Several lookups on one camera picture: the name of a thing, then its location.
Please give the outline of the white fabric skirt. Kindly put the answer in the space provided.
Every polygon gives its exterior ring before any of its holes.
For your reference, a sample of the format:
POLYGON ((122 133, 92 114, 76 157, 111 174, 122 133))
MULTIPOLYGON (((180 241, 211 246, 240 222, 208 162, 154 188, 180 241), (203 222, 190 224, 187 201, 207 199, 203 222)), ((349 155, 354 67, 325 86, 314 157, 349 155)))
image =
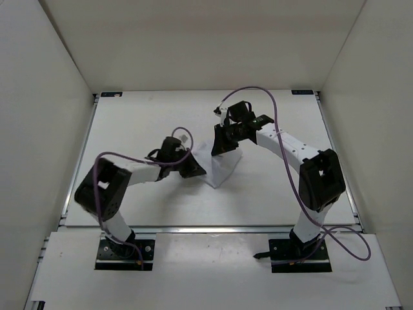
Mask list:
POLYGON ((243 152, 241 149, 232 150, 221 155, 212 156, 212 140, 198 144, 192 154, 206 174, 197 176, 197 179, 213 189, 220 187, 234 172, 243 152))

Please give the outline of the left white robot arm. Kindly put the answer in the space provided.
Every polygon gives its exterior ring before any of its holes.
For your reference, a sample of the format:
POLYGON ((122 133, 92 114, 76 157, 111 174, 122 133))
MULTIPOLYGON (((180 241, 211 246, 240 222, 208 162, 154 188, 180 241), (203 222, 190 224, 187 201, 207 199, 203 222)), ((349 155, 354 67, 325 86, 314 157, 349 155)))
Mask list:
POLYGON ((76 189, 74 200, 96 219, 113 250, 127 257, 134 252, 135 233, 119 211, 126 190, 139 183, 161 181, 171 172, 184 179, 207 173, 180 139, 168 136, 142 163, 130 160, 116 165, 100 157, 76 189))

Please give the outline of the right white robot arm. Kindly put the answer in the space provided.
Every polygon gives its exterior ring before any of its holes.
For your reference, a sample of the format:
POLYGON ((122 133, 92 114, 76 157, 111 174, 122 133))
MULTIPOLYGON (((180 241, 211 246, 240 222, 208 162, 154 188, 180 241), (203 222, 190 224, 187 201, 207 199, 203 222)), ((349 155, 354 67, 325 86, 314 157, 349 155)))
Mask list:
POLYGON ((255 115, 247 101, 217 107, 214 114, 220 122, 214 127, 212 156, 236 150, 239 142, 250 140, 285 160, 298 173, 297 195, 302 210, 290 234, 289 250, 292 256, 305 258, 312 252, 312 243, 320 235, 331 205, 346 189, 336 152, 299 141, 276 127, 271 117, 255 115))

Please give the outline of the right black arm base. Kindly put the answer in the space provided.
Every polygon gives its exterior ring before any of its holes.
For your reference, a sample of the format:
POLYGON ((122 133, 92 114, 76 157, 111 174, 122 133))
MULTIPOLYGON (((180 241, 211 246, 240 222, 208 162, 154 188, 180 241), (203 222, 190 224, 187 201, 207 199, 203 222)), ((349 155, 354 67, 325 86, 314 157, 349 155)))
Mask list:
POLYGON ((331 273, 332 266, 320 234, 303 243, 290 231, 288 238, 270 238, 268 251, 256 253, 257 260, 269 258, 272 273, 331 273))

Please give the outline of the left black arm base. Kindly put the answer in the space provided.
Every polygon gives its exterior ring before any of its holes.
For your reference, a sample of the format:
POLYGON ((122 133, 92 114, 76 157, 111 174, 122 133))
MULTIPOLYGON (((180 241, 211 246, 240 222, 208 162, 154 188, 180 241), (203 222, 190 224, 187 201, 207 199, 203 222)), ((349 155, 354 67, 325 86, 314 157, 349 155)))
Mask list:
POLYGON ((124 247, 102 236, 96 253, 95 270, 151 271, 153 269, 156 236, 138 234, 134 244, 142 254, 143 262, 133 247, 124 247))

